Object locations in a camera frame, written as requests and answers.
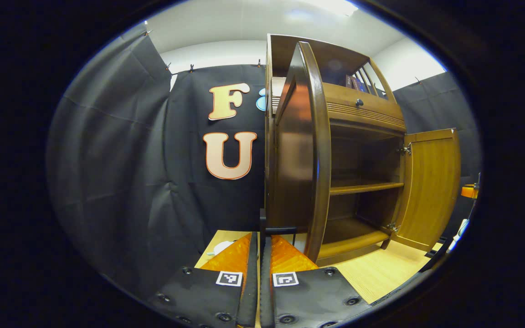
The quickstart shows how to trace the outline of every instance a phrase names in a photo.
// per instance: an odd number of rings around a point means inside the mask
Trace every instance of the black backdrop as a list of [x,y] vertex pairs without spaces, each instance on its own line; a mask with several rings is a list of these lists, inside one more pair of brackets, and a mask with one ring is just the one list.
[[[448,72],[394,91],[407,133],[456,128],[461,150],[460,186],[477,182],[481,172],[481,144],[473,113],[463,91]],[[442,236],[452,238],[469,216],[473,200],[459,193],[455,208]]]
[[[46,172],[59,222],[82,255],[147,299],[174,270],[193,266],[217,230],[257,231],[264,207],[265,68],[166,70],[144,25],[108,43],[62,96]],[[246,83],[236,116],[208,120],[211,87]],[[257,134],[250,172],[221,180],[206,168],[206,133],[226,133],[224,163],[239,161],[237,132]]]

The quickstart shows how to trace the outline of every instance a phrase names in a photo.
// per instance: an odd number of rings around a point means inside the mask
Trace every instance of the cabinet hinge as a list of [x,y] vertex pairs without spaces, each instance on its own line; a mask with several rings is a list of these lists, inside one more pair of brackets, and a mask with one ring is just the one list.
[[404,153],[408,153],[408,155],[412,155],[411,143],[408,143],[406,147],[402,147],[398,149],[397,152],[400,152],[400,155],[404,155]]
[[392,222],[392,223],[387,224],[386,228],[394,231],[394,233],[398,235],[398,228],[400,228],[400,226],[396,226],[396,222]]

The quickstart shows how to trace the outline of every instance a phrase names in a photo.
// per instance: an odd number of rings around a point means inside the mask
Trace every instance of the orange gripper pad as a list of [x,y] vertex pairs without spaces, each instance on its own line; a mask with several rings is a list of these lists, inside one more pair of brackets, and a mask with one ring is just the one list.
[[469,197],[471,199],[477,199],[477,192],[479,190],[476,190],[473,188],[473,185],[466,184],[461,188],[461,195],[465,197]]
[[246,269],[248,267],[248,249],[252,233],[232,243],[224,251],[204,263],[201,269],[212,271],[242,272],[242,291],[246,282]]
[[280,272],[299,272],[319,268],[285,238],[271,237],[271,274]]

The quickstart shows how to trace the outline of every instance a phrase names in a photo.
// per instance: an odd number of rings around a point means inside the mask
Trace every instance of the ceiling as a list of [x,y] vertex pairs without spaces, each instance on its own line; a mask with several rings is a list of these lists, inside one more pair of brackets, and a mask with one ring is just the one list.
[[404,38],[361,8],[345,16],[304,0],[188,0],[147,22],[159,53],[216,41],[266,40],[267,33],[275,33],[317,39],[375,56]]

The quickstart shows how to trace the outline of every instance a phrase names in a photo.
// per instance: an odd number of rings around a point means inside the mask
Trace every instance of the wooden shelf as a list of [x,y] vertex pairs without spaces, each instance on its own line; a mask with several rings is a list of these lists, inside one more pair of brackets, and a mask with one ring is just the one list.
[[398,131],[350,121],[329,120],[329,126],[331,139],[351,139],[358,143],[404,137],[404,134]]
[[400,188],[403,187],[402,182],[385,182],[385,183],[373,183],[373,184],[361,184],[361,185],[349,185],[346,187],[331,187],[329,189],[329,195],[347,195],[347,194],[358,194],[367,193],[368,191],[377,191],[384,189]]
[[352,217],[330,220],[325,226],[319,258],[354,251],[385,241],[390,236]]

